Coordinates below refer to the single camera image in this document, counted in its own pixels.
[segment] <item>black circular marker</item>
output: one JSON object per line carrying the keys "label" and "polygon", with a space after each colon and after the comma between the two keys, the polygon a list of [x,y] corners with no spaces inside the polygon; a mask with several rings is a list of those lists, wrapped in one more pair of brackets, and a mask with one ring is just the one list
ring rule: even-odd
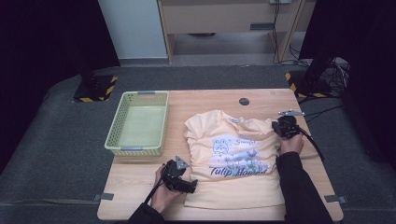
{"label": "black circular marker", "polygon": [[248,105],[250,103],[248,98],[241,98],[239,99],[239,104],[241,105]]}

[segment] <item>gray carpet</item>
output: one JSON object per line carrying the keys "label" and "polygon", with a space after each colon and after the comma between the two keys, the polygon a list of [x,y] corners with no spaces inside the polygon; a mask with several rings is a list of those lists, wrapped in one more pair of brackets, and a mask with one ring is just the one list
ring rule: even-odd
{"label": "gray carpet", "polygon": [[[0,176],[0,223],[111,223],[97,218],[97,205],[26,201],[91,200],[103,192],[113,158],[104,143],[123,92],[287,88],[284,74],[290,69],[300,68],[107,68],[97,74],[119,79],[108,101],[94,103],[72,103],[79,77],[54,85]],[[303,103],[302,110],[312,114],[340,104],[339,99],[313,100]],[[323,113],[308,126],[336,194],[348,199],[342,204],[344,223],[396,223],[396,172],[366,155],[343,108]]]}

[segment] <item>green plastic basket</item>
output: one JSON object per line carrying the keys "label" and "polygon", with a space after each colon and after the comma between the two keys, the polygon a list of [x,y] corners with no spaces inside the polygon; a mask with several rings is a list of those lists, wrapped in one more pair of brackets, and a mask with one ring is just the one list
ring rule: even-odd
{"label": "green plastic basket", "polygon": [[105,142],[117,156],[161,156],[168,115],[168,91],[127,91]]}

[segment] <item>yellow t-shirt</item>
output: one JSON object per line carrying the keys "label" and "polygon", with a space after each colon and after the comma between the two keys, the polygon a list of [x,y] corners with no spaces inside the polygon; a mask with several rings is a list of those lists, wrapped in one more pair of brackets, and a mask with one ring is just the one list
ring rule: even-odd
{"label": "yellow t-shirt", "polygon": [[284,203],[276,169],[278,141],[272,120],[235,119],[220,110],[189,118],[185,137],[191,179],[185,206],[243,209]]}

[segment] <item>white wall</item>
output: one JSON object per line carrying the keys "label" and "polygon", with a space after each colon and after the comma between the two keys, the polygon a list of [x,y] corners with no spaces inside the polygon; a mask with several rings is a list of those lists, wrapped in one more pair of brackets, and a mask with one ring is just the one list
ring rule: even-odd
{"label": "white wall", "polygon": [[157,0],[99,0],[119,59],[167,58]]}

